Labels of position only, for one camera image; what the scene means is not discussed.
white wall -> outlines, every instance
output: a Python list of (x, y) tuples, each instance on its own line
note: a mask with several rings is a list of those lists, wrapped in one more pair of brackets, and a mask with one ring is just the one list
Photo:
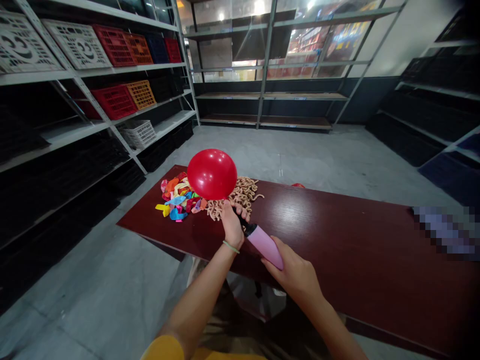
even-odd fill
[[(399, 6), (403, 0), (387, 0), (384, 8)], [(367, 77), (399, 76), (412, 58), (418, 58), (448, 25), (459, 3), (455, 0), (409, 0), (368, 69)], [(357, 60), (369, 60), (395, 18), (378, 19)], [(366, 65), (355, 65), (349, 78), (362, 75)]]

green bracelet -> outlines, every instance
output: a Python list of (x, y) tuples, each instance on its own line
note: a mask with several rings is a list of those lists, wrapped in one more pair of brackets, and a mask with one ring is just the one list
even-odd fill
[(236, 252), (237, 254), (240, 254), (240, 251), (238, 251), (236, 248), (234, 248), (232, 245), (230, 245), (228, 242), (223, 240), (223, 243), (227, 245), (232, 251)]

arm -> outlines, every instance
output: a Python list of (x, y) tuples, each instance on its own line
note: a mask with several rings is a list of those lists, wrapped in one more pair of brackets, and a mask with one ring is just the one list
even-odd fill
[(335, 360), (366, 360), (364, 352), (344, 326), (334, 308), (320, 290), (317, 274), (310, 261), (298, 256), (279, 238), (271, 237), (283, 259), (283, 270), (262, 259), (270, 274), (285, 289), (311, 321)]
[[(235, 204), (235, 210), (247, 222), (250, 221), (250, 215), (241, 205)], [(225, 240), (234, 248), (240, 249), (244, 234), (229, 201), (224, 202), (221, 220)], [(237, 253), (222, 244), (206, 268), (185, 291), (158, 333), (158, 336), (175, 337), (183, 349), (185, 359), (190, 359), (198, 346), (236, 255)]]

left hand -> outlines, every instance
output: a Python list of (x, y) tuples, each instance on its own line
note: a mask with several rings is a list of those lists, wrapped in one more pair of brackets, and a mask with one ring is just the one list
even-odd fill
[(250, 214), (247, 209), (242, 207), (239, 203), (224, 200), (223, 209), (221, 211), (221, 223), (225, 230), (225, 241), (233, 246), (235, 249), (240, 250), (244, 243), (245, 237), (240, 220), (235, 214), (241, 215), (243, 219), (248, 223), (250, 221)]

hand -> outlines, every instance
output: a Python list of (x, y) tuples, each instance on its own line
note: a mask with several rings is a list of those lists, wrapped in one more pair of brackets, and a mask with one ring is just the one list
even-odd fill
[(324, 300), (320, 290), (317, 274), (310, 261), (302, 259), (290, 246), (284, 244), (278, 237), (270, 236), (280, 252), (283, 260), (283, 270), (279, 270), (265, 258), (261, 262), (268, 272), (285, 289), (293, 301), (305, 311), (304, 307)]
[(235, 215), (233, 207), (235, 208), (236, 213), (241, 215), (247, 223), (250, 221), (250, 214), (247, 212), (247, 209), (242, 207), (239, 203), (234, 203), (233, 201), (228, 200), (223, 201), (221, 222), (223, 224), (223, 229), (225, 230), (225, 241), (235, 249), (240, 250), (245, 237), (242, 227), (240, 226), (240, 220), (237, 215)]

